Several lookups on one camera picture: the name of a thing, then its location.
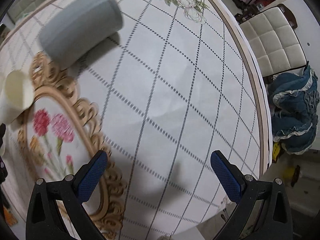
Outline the white paper cup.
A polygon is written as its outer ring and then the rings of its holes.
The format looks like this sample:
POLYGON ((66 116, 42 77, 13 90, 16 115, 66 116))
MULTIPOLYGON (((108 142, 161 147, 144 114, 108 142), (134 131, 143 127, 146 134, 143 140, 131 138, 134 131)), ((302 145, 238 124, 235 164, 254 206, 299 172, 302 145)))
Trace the white paper cup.
POLYGON ((34 100, 34 87, 27 74, 13 70, 1 82, 1 123, 11 124, 34 100))

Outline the grey plastic cup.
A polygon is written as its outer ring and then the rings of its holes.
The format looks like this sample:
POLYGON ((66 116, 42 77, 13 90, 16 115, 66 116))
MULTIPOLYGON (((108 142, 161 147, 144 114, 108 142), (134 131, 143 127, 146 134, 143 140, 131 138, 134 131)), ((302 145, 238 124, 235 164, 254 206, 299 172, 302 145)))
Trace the grey plastic cup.
POLYGON ((51 60, 68 68, 122 27, 117 0, 75 0, 44 26, 39 43, 51 60))

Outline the yellow tool on floor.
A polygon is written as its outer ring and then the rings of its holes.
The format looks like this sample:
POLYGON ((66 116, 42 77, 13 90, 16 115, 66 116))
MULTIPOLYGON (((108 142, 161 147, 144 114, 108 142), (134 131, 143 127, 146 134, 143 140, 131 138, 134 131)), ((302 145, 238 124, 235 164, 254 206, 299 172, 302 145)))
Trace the yellow tool on floor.
POLYGON ((276 163, 281 152, 281 146, 278 142, 273 143, 272 148, 272 163, 276 163))

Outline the blue denim clothing pile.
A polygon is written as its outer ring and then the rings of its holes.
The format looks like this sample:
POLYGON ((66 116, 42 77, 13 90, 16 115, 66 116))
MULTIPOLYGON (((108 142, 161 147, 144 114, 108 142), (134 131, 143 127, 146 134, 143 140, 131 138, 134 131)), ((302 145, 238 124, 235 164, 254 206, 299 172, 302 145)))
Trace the blue denim clothing pile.
POLYGON ((303 74, 278 74, 268 85, 272 137, 288 154, 301 155, 313 144, 318 126, 318 77, 307 65, 303 74))

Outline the floral patterned tablecloth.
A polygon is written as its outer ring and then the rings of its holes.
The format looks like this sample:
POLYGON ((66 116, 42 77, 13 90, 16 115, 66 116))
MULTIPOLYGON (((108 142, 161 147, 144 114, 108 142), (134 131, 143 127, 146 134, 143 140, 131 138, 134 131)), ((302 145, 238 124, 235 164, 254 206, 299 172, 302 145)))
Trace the floral patterned tablecloth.
POLYGON ((123 27, 55 63, 41 31, 80 0, 46 0, 1 44, 1 73, 25 73, 33 104, 7 127, 2 184, 25 238, 35 181, 75 173, 97 150, 109 167, 84 204, 107 239, 201 239, 228 204, 210 166, 220 150, 259 178, 270 112, 253 51, 221 0, 116 0, 123 27))

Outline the cream padded chair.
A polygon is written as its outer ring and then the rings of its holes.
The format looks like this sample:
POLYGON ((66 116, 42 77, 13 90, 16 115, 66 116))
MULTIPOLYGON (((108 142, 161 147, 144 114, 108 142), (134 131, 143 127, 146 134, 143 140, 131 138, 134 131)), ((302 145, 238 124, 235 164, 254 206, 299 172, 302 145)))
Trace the cream padded chair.
POLYGON ((285 16, 286 10, 287 7, 272 7, 240 24, 263 77, 307 65, 299 39, 285 16))

